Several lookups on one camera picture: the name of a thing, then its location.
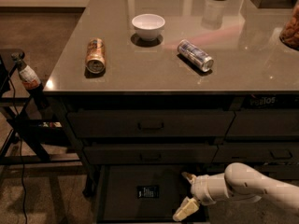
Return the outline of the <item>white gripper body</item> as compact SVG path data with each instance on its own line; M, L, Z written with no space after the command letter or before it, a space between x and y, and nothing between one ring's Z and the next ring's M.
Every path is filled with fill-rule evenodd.
M194 176L191 194L201 205L212 205L226 199L224 174Z

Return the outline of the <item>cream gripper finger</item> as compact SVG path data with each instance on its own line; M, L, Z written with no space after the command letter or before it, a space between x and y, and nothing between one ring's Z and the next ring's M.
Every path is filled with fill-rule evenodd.
M173 215L176 222L184 220L186 217L199 210L199 202L194 198L186 197Z
M182 176L192 185L196 180L196 175L190 174L188 172L183 172Z

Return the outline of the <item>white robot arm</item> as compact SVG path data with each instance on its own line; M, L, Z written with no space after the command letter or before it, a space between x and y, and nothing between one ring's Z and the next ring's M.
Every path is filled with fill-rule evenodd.
M191 184L192 197L186 197L173 215L176 222L197 212L201 205L227 200L255 203L262 198L299 216L297 186L263 175L244 163L231 163L217 175L196 176L187 172L182 175Z

